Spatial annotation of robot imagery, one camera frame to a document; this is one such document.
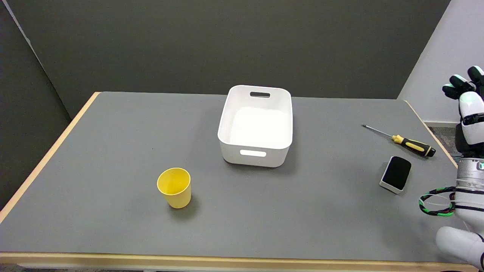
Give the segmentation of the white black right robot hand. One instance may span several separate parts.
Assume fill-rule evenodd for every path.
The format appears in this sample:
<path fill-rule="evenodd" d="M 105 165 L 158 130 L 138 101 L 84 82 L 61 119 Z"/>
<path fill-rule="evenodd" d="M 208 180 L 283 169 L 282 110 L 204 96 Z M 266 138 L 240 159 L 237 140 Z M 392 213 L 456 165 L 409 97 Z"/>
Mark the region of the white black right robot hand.
<path fill-rule="evenodd" d="M 455 74 L 442 86 L 446 97 L 458 101 L 459 123 L 455 126 L 455 148 L 462 157 L 484 156 L 484 72 L 479 66 L 467 70 L 470 80 Z"/>

